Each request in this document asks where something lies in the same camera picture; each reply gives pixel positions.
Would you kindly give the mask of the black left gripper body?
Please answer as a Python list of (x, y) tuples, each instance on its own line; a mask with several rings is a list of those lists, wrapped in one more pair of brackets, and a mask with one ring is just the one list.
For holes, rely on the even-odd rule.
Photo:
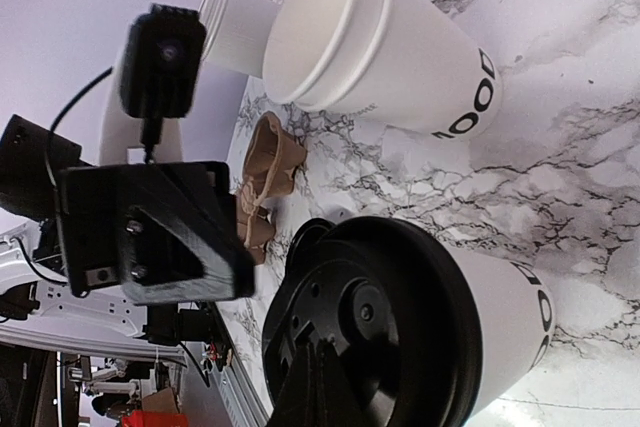
[(117, 175), (126, 166), (86, 164), (78, 144), (18, 115), (1, 136), (1, 207), (53, 228), (76, 296), (121, 285)]

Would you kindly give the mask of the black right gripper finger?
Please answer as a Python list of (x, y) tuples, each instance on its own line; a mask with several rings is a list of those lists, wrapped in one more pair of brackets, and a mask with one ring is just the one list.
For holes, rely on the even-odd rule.
[(300, 346), (267, 426), (359, 426), (360, 407), (334, 346)]

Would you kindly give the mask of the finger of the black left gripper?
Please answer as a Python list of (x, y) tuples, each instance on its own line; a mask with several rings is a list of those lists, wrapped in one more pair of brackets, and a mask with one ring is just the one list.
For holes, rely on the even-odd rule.
[(229, 301), (255, 292), (223, 162), (139, 164), (117, 175), (119, 273), (137, 305)]

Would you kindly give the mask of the black plastic cup lid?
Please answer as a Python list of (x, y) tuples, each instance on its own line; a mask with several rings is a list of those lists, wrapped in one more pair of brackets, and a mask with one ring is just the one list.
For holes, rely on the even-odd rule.
[(460, 426), (479, 393), (479, 315), (461, 268), (430, 234), (358, 217), (316, 245), (316, 268), (278, 288), (262, 330), (273, 404), (300, 346), (331, 343), (359, 426)]

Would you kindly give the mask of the white paper cup with print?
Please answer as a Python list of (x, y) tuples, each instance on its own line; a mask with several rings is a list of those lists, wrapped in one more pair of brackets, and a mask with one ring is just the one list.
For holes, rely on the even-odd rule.
[(449, 247), (470, 287), (480, 321), (482, 369), (477, 414), (544, 357), (556, 326), (542, 280), (523, 263)]

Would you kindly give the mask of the stack of white paper cups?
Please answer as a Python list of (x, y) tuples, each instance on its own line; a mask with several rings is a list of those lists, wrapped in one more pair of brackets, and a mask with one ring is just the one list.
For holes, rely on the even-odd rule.
[(490, 56), (429, 0), (283, 0), (262, 79), (275, 103), (441, 140), (481, 133), (502, 106)]

